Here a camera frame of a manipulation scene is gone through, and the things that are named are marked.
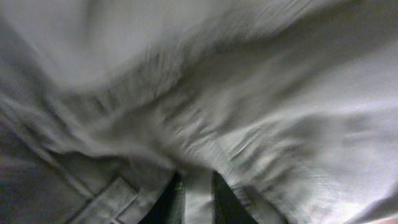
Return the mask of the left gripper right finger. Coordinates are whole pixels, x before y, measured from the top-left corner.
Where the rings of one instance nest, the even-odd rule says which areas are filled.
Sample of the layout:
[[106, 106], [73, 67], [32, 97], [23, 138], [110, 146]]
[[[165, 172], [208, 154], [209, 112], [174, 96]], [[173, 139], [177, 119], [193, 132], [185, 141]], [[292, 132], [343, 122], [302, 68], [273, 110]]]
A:
[[257, 224], [246, 211], [224, 178], [213, 172], [214, 224]]

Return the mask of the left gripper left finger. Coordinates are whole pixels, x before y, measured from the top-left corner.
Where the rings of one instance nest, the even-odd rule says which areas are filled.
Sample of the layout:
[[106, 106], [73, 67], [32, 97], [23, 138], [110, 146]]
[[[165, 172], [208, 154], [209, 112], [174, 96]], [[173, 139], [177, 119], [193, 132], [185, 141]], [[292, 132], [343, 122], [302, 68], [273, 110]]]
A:
[[139, 224], [182, 224], [185, 186], [176, 172], [158, 201]]

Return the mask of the grey shorts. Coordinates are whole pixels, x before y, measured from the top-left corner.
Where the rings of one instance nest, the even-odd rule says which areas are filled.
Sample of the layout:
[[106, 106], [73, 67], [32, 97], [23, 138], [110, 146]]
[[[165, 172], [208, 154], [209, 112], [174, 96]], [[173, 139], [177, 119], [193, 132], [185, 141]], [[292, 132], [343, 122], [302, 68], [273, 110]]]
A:
[[1, 222], [397, 222], [396, 1], [2, 1]]

